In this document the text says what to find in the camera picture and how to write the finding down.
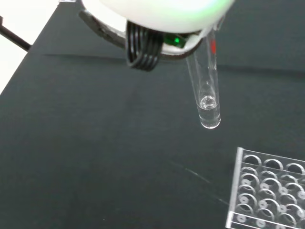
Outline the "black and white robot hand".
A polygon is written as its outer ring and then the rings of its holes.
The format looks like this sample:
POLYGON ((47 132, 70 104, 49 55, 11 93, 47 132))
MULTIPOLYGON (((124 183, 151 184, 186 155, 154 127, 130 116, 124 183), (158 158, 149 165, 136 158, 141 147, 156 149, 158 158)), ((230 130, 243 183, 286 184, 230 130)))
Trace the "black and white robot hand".
POLYGON ((150 72, 161 59, 193 54, 233 5, 232 0, 82 0, 79 17, 124 50, 128 67, 150 72))

